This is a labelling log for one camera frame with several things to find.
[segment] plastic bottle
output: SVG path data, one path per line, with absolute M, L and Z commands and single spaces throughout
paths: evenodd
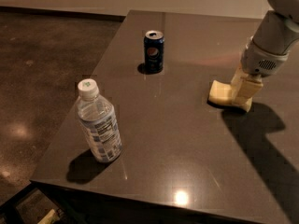
M 80 81 L 78 92 L 79 122 L 94 157 L 114 161 L 121 154 L 121 138 L 113 104 L 100 95 L 93 79 Z

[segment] floor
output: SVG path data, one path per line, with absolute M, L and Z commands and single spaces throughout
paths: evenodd
M 120 25 L 0 8 L 0 206 L 30 183 L 77 99 L 76 83 L 93 72 Z M 25 223 L 51 208 L 38 190 L 17 206 Z

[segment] blue can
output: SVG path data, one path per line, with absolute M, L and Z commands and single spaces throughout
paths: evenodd
M 147 31 L 144 37 L 144 68 L 147 73 L 163 70 L 164 35 L 160 31 Z

